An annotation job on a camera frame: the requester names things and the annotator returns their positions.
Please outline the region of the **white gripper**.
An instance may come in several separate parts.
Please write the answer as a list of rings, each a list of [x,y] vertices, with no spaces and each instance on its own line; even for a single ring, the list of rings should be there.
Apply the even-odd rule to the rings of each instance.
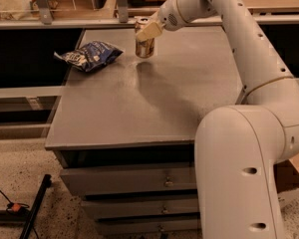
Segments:
[[[141,25],[136,32],[136,39],[144,42],[161,35],[162,30],[176,31],[185,25],[178,7],[177,0],[166,0],[159,9],[149,17],[149,22]]]

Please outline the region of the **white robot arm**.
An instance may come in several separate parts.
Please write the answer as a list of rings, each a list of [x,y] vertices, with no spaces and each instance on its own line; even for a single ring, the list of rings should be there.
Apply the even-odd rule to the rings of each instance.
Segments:
[[[299,153],[299,85],[243,0],[167,0],[140,41],[218,14],[240,102],[208,113],[194,144],[203,239],[285,239],[273,167]]]

